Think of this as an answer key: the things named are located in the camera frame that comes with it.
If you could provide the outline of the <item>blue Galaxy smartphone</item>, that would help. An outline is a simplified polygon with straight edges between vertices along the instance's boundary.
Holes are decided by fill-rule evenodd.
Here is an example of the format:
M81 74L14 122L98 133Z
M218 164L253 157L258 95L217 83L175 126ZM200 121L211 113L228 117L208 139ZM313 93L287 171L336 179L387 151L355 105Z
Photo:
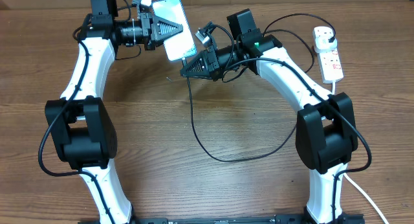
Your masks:
M159 0L153 3L154 14L181 24L183 31L164 41L169 61L181 60L197 53L181 0Z

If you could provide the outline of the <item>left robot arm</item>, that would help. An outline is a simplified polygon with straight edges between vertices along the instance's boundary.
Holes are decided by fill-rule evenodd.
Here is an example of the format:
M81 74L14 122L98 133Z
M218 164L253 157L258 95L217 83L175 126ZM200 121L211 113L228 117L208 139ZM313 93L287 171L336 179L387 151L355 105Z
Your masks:
M107 75L121 45L155 50L183 26L151 13L152 0L132 0L138 17L119 20L116 0L91 0L92 11L72 33L78 59L71 80L57 100L45 105L48 128L38 163L53 177L80 176L99 212L97 223L138 223L116 172L117 135L103 103Z

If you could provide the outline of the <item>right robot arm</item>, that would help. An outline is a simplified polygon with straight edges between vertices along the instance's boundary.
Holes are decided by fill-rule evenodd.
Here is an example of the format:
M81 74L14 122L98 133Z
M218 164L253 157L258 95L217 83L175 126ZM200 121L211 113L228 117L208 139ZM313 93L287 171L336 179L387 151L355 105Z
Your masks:
M296 112L296 151L310 170L310 193L303 214L277 214L275 223L363 223L361 215L343 212L342 177L358 147L353 104L345 94L332 94L300 69L269 31L262 32L249 9L227 17L230 45L218 49L209 22L196 32L205 46L180 71L187 79L217 81L229 71L250 69L272 84Z

